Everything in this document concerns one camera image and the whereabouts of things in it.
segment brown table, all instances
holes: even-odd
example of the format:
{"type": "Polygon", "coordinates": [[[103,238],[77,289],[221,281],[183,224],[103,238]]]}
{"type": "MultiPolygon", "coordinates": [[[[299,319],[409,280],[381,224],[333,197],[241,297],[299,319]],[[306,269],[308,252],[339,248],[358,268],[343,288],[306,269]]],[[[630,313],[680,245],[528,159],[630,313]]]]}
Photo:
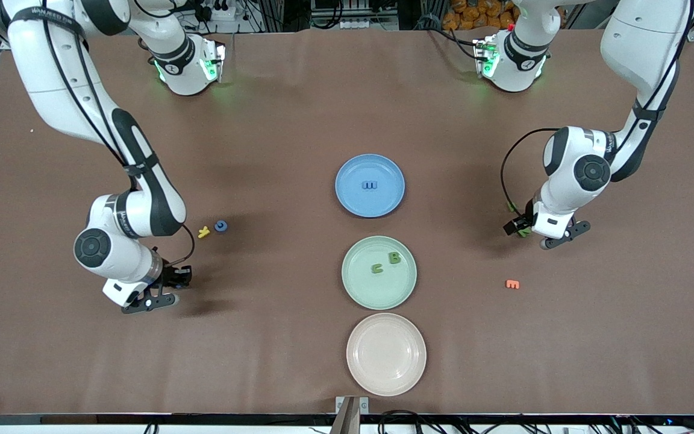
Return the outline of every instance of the brown table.
{"type": "MultiPolygon", "coordinates": [[[[416,289],[393,312],[428,349],[419,384],[372,396],[375,412],[694,412],[694,44],[642,168],[579,213],[590,233],[545,252],[501,228],[499,163],[520,135],[622,126],[634,89],[601,60],[600,36],[561,32],[520,94],[480,82],[427,33],[239,36],[228,83],[191,97],[158,82],[134,38],[93,41],[187,223],[229,223],[198,240],[181,303],[137,316],[72,258],[90,203],[127,178],[102,146],[39,119],[3,53],[0,413],[333,411],[335,396],[364,394],[345,344],[372,312],[339,269],[372,234],[414,253],[416,289]],[[382,219],[350,215],[333,192],[339,166],[366,152],[407,177],[382,219]]],[[[545,180],[546,137],[509,162],[520,203],[545,180]]],[[[149,241],[170,259],[189,247],[184,233],[149,241]]]]}

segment velcro strap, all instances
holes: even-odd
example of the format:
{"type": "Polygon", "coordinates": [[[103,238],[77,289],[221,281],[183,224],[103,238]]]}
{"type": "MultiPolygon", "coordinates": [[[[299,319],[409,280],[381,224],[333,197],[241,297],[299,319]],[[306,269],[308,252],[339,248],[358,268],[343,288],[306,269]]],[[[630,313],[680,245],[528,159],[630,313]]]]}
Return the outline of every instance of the velcro strap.
{"type": "Polygon", "coordinates": [[[160,159],[157,158],[157,154],[152,152],[151,156],[146,157],[142,162],[136,165],[123,166],[123,169],[127,173],[127,176],[138,176],[146,173],[147,171],[151,171],[152,168],[159,162],[160,159]]]}
{"type": "Polygon", "coordinates": [[[12,21],[28,21],[30,19],[39,19],[50,22],[60,28],[65,28],[65,30],[80,36],[82,39],[85,39],[85,30],[80,26],[80,23],[77,22],[77,20],[67,16],[66,14],[53,11],[52,9],[42,8],[42,6],[33,6],[31,8],[17,11],[17,13],[12,17],[12,21]]]}
{"type": "Polygon", "coordinates": [[[634,111],[634,115],[636,115],[636,119],[652,122],[660,121],[660,118],[663,117],[663,112],[666,111],[664,108],[658,110],[647,110],[642,108],[638,101],[634,101],[634,107],[632,110],[634,111]]]}

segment white plate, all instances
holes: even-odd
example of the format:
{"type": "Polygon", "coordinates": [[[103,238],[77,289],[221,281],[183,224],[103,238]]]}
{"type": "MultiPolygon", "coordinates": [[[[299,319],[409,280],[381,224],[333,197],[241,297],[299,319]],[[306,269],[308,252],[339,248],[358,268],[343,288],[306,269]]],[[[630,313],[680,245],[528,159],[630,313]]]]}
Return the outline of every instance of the white plate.
{"type": "Polygon", "coordinates": [[[427,349],[411,321],[375,313],[360,321],[347,341],[347,366],[355,381],[379,396],[408,392],[422,377],[427,349]]]}

